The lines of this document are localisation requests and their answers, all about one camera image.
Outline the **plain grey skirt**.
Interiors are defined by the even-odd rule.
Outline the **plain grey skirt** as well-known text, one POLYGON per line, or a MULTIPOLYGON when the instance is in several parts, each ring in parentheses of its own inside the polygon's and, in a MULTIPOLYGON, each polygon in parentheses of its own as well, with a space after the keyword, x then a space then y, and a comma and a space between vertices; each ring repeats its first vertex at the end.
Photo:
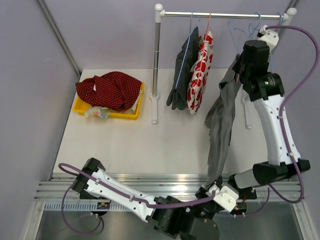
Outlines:
POLYGON ((220 93, 210 110, 204 124, 209 129, 208 181, 214 182, 222 175, 232 137, 232 126, 236 115, 235 100, 241 83, 236 80, 233 66, 240 58, 237 54, 218 87, 220 93))

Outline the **red white polka-dot skirt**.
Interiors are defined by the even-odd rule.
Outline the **red white polka-dot skirt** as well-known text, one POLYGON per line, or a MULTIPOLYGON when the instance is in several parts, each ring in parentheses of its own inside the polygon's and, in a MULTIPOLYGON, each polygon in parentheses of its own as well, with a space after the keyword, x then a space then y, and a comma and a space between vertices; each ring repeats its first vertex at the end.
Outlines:
POLYGON ((78 97, 93 107, 116 112, 132 108, 140 95, 142 82, 126 73, 112 71, 75 84, 78 97))

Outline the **pastel floral skirt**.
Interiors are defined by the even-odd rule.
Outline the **pastel floral skirt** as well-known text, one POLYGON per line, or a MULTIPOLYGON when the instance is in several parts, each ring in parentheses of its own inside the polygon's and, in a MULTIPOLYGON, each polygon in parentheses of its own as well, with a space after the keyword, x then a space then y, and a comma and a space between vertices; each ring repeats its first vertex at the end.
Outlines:
MULTIPOLYGON (((132 107, 128 109, 129 111, 135 110, 136 104, 137 104, 137 99, 135 100, 132 107)), ((102 107, 102 106, 93 106, 84 113, 84 117, 86 119, 91 118, 91 117, 100 117, 101 119, 107 119, 107 118, 109 118, 109 115, 111 112, 117 112, 117 111, 114 111, 114 110, 111 110, 111 109, 108 109, 108 108, 102 107)))

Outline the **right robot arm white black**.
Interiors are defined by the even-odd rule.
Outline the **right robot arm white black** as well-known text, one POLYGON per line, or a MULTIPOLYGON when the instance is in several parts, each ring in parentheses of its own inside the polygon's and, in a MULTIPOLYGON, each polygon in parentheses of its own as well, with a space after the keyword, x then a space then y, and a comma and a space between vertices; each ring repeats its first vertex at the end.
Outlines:
POLYGON ((265 41, 248 40, 232 68, 258 113, 267 145, 267 161, 235 174, 227 185, 232 198, 239 198, 246 188, 289 179, 311 168, 295 147, 285 110, 281 109, 284 86, 280 75, 268 71, 269 51, 265 41))

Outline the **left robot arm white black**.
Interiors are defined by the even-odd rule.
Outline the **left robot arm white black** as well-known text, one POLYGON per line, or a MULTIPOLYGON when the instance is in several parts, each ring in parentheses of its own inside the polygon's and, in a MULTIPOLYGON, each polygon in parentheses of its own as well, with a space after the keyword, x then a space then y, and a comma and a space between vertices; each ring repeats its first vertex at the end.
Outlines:
POLYGON ((78 173, 72 189, 98 199, 108 199, 134 213, 154 230, 181 240, 218 240, 220 231, 213 217, 218 205, 211 196, 180 201, 137 191, 110 177, 101 162, 89 159, 78 173))

